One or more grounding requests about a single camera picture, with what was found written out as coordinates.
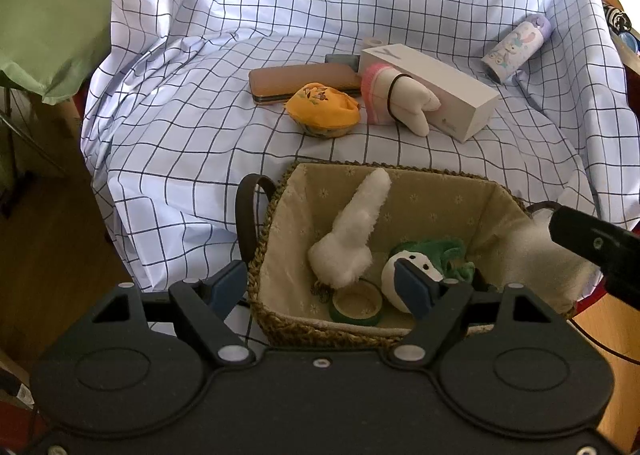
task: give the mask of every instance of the green fabric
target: green fabric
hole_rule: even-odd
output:
[[[401,251],[412,251],[425,255],[445,278],[455,278],[467,283],[471,283],[474,279],[476,266],[471,261],[462,263],[466,247],[460,239],[402,242],[391,250],[389,258]]]
[[[0,85],[55,104],[110,51],[111,0],[0,0]]]

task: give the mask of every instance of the brown leather handle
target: brown leather handle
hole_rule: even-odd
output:
[[[536,211],[540,211],[540,210],[556,211],[561,207],[562,207],[562,204],[559,204],[558,202],[553,202],[552,200],[543,200],[542,202],[535,202],[534,204],[528,206],[526,208],[526,211],[527,213],[529,213],[529,215],[532,215]]]
[[[276,184],[269,177],[259,173],[250,173],[244,177],[240,181],[236,193],[236,233],[238,234],[240,258],[247,265],[254,259],[255,249],[258,247],[254,213],[254,197],[257,186],[262,188],[269,200],[276,193]]]

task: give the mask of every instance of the basket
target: basket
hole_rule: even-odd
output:
[[[490,284],[527,285],[560,313],[570,313],[593,265],[551,242],[548,217],[534,218],[504,187],[476,175],[383,164],[294,163],[279,186],[259,174],[245,177],[236,196],[236,227],[248,264],[248,300],[273,345],[389,347],[415,325],[385,303],[377,326],[334,323],[314,290],[306,254],[327,234],[362,180],[384,167],[391,190],[369,238],[373,264],[364,278],[380,284],[389,251],[405,241],[458,237]],[[259,239],[254,217],[260,186],[270,202]],[[552,202],[536,204],[535,210]]]

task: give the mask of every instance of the checkered cloth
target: checkered cloth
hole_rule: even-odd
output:
[[[492,85],[481,57],[535,12],[549,18],[550,41],[510,84],[494,85],[494,117],[464,144],[366,124],[321,140],[249,92],[249,70],[358,53],[366,36]],[[143,289],[204,279],[237,258],[239,181],[277,180],[294,159],[448,168],[526,202],[557,200],[626,227],[640,216],[638,122],[600,0],[113,0],[112,18],[82,151]]]

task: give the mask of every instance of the rectangular box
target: rectangular box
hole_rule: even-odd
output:
[[[494,88],[402,44],[362,50],[359,75],[379,62],[409,74],[430,89],[441,106],[434,112],[425,112],[427,121],[460,142],[465,142],[485,127],[500,97]]]

